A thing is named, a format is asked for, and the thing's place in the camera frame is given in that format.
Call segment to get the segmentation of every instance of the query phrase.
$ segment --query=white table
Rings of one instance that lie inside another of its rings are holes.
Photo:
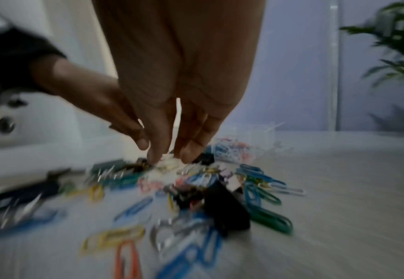
[[[280,132],[276,138],[275,152],[254,165],[308,192],[277,195],[282,206],[264,204],[290,218],[294,234],[252,223],[248,233],[224,241],[215,268],[195,266],[188,278],[404,278],[404,136]],[[68,218],[0,240],[0,278],[113,278],[115,251],[81,258],[81,242],[140,198],[128,190],[97,205],[48,202],[67,209]],[[148,210],[152,222],[170,216],[165,199]],[[161,265],[148,237],[137,247],[144,278],[154,278]]]

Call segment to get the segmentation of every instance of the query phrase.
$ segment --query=hand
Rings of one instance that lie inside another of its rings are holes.
[[[149,162],[197,157],[245,92],[264,0],[94,0],[121,88],[142,120]]]
[[[34,81],[53,95],[111,123],[110,128],[133,138],[141,150],[148,148],[143,128],[118,80],[50,55],[30,64]]]

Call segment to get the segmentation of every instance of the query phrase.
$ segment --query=sleeve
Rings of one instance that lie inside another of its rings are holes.
[[[32,80],[29,63],[55,54],[65,57],[48,40],[12,28],[0,34],[0,85],[2,89],[23,87],[43,91]]]

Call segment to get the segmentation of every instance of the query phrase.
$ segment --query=green plant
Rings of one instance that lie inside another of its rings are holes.
[[[392,60],[381,59],[382,65],[369,69],[363,78],[373,74],[382,75],[373,83],[378,87],[384,81],[390,79],[404,80],[404,2],[395,2],[382,8],[376,15],[373,22],[364,26],[346,26],[340,28],[350,35],[371,34],[376,37],[372,47],[387,47],[388,54],[395,51]]]

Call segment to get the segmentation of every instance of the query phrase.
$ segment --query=purple wall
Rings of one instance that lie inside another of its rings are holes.
[[[390,0],[342,0],[342,24],[362,24]],[[391,81],[372,89],[375,77],[361,76],[384,49],[372,49],[372,36],[342,36],[340,121],[346,131],[404,131],[404,82]]]
[[[226,124],[327,127],[327,1],[268,0],[247,92]]]

